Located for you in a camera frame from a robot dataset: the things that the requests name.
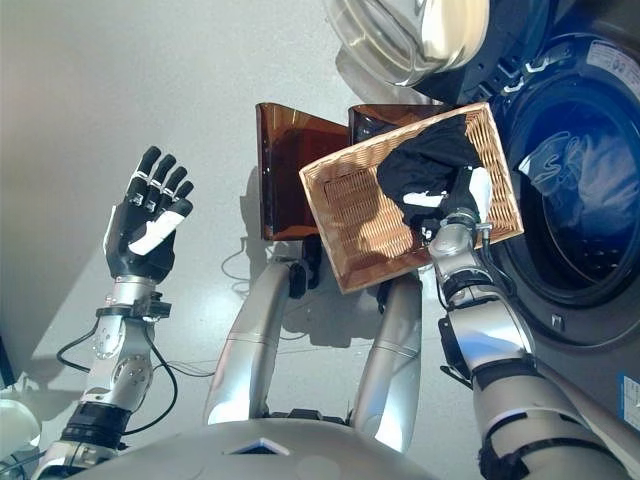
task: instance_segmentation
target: brown translucent panel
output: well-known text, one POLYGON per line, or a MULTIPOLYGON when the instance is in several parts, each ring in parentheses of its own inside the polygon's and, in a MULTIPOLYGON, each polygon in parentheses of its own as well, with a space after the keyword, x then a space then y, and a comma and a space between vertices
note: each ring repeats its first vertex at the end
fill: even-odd
POLYGON ((256 116, 262 238, 318 233, 298 171, 347 147, 347 127, 275 103, 256 105, 256 116))
POLYGON ((349 109, 349 145, 453 110, 448 105, 356 105, 349 109))

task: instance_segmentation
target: robot forearm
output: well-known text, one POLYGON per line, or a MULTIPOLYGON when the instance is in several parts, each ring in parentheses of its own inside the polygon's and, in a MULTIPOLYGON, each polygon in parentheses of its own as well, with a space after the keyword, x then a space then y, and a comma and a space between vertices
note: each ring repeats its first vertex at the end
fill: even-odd
POLYGON ((471 381, 488 479, 629 478, 569 399, 535 367, 526 324, 474 251, 475 225, 450 216, 429 245, 448 305, 449 365, 471 381))
POLYGON ((168 316, 169 309, 159 301, 154 281, 116 278, 105 306, 97 311, 95 357, 87 387, 33 478, 73 474, 117 455, 129 418, 151 385, 153 324, 168 316))

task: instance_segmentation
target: front-load washing machine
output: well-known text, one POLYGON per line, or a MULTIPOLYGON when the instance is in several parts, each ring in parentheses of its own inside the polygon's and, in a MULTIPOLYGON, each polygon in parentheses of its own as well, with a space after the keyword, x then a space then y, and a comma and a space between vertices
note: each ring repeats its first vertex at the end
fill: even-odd
POLYGON ((494 256, 536 354, 640 438, 640 2, 325 1, 378 78, 491 103, 525 227, 494 256))
POLYGON ((491 102, 525 227, 494 256, 536 355, 640 436, 640 2, 562 14, 534 58, 479 58, 463 69, 495 73, 479 84, 454 71, 416 88, 491 102))

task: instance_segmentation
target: brown basket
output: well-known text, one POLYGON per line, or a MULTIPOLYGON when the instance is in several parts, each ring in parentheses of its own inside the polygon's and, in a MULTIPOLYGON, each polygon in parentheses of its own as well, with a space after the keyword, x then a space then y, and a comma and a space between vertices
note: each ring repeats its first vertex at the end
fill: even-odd
POLYGON ((395 147, 429 126, 464 114, 467 137, 491 175, 491 242, 524 232, 507 162, 489 105, 477 103, 413 123, 327 155, 300 178, 342 293, 349 293, 429 263, 418 236, 376 180, 378 165, 395 147))

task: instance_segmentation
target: white finger pad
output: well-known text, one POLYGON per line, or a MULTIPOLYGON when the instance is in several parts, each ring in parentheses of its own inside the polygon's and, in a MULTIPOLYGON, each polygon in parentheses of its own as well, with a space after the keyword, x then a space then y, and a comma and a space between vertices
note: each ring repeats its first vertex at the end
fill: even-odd
POLYGON ((129 244, 129 250, 136 255, 146 255, 160 245, 184 218, 175 212, 164 212, 155 222, 147 222, 147 231, 144 236, 129 244))
POLYGON ((489 206, 491 205, 491 177, 485 168, 476 168, 471 173, 469 192, 473 195, 478 207, 480 221, 486 222, 489 215, 489 206))

